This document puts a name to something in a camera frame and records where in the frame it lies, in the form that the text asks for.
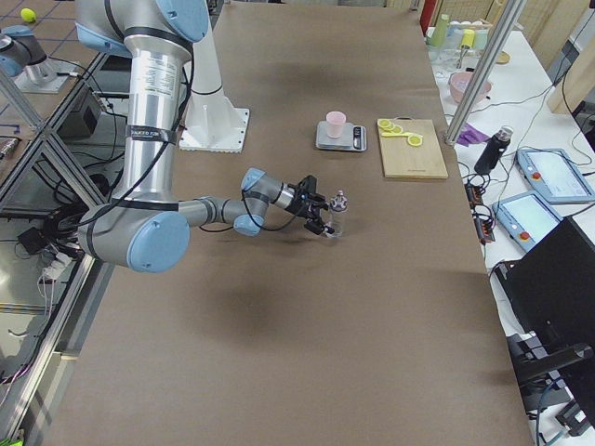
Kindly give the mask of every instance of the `black monitor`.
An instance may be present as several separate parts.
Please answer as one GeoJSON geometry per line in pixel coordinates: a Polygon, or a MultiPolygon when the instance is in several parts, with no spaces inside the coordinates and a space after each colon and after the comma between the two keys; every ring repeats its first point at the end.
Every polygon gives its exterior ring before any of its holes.
{"type": "MultiPolygon", "coordinates": [[[[548,354],[579,343],[595,348],[595,245],[565,218],[508,271],[507,295],[522,328],[548,354]]],[[[559,370],[595,426],[595,359],[559,370]]]]}

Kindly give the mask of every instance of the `wooden cutting board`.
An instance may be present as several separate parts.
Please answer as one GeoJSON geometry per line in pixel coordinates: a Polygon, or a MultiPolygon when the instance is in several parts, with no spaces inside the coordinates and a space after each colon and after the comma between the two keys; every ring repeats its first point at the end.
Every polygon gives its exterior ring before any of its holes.
{"type": "Polygon", "coordinates": [[[412,147],[405,137],[382,137],[384,130],[377,126],[385,177],[448,178],[443,154],[431,120],[394,118],[390,121],[400,125],[404,132],[422,135],[423,142],[419,147],[412,147]]]}

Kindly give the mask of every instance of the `white cup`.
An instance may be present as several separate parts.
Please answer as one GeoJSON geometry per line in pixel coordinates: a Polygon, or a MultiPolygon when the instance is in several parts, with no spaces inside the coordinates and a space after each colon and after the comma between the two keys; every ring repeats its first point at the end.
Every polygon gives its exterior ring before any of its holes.
{"type": "Polygon", "coordinates": [[[341,111],[330,111],[326,114],[326,134],[329,138],[337,139],[343,134],[347,116],[341,111]]]}

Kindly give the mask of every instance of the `bowl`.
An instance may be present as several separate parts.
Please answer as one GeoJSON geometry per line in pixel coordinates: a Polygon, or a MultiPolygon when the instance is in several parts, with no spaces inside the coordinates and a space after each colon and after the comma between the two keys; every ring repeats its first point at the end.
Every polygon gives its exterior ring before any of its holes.
{"type": "MultiPolygon", "coordinates": [[[[463,93],[465,93],[465,90],[467,89],[467,85],[469,85],[472,75],[472,72],[455,72],[450,76],[450,79],[448,80],[450,96],[453,97],[457,104],[461,101],[461,99],[463,99],[463,93]]],[[[485,99],[491,90],[492,83],[489,81],[485,81],[483,83],[482,89],[480,90],[479,94],[477,95],[477,98],[475,98],[473,103],[477,104],[480,100],[485,99]]]]}

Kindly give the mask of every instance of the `tennis ball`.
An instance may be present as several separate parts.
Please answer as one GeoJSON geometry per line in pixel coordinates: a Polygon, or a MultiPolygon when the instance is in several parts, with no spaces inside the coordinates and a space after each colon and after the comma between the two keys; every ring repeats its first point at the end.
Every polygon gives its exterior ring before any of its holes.
{"type": "Polygon", "coordinates": [[[35,11],[29,9],[28,7],[24,7],[20,11],[20,17],[25,20],[27,23],[33,23],[37,20],[37,16],[35,16],[35,11]]]}

